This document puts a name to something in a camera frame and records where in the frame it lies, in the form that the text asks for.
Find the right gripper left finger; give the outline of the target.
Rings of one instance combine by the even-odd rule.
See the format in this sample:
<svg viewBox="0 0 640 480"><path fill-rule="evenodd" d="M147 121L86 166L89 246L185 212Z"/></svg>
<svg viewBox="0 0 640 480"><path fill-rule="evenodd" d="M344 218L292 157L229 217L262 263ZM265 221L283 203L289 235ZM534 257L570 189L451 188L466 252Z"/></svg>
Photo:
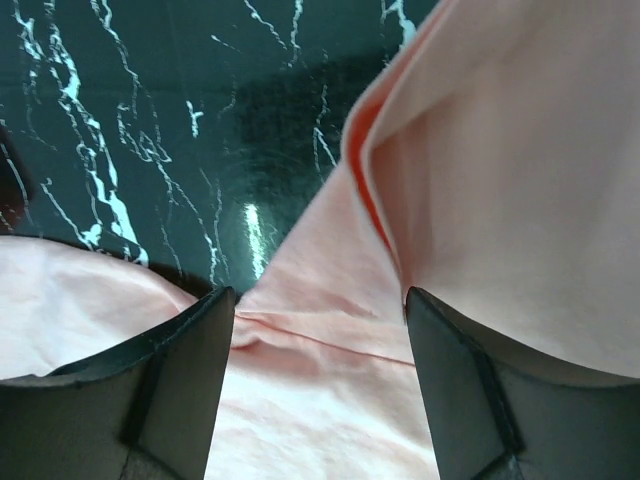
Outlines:
<svg viewBox="0 0 640 480"><path fill-rule="evenodd" d="M2 478L203 478L235 304L220 288L112 348L3 380Z"/></svg>

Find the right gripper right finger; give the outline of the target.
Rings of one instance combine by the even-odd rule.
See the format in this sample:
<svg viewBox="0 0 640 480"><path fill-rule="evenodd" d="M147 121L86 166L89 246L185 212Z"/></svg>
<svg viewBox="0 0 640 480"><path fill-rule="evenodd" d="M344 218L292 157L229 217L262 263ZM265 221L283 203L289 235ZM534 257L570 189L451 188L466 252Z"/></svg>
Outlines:
<svg viewBox="0 0 640 480"><path fill-rule="evenodd" d="M441 478L638 478L638 379L547 355L417 287L405 313Z"/></svg>

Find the salmon pink t-shirt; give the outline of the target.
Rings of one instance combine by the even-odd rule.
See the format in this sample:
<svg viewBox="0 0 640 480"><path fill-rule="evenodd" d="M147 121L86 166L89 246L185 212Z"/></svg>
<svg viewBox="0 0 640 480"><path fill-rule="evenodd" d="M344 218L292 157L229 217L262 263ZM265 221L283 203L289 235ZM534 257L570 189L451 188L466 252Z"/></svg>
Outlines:
<svg viewBox="0 0 640 480"><path fill-rule="evenodd" d="M430 1L248 290L1 230L1 383L236 294L201 479L443 479L406 297L639 381L639 5Z"/></svg>

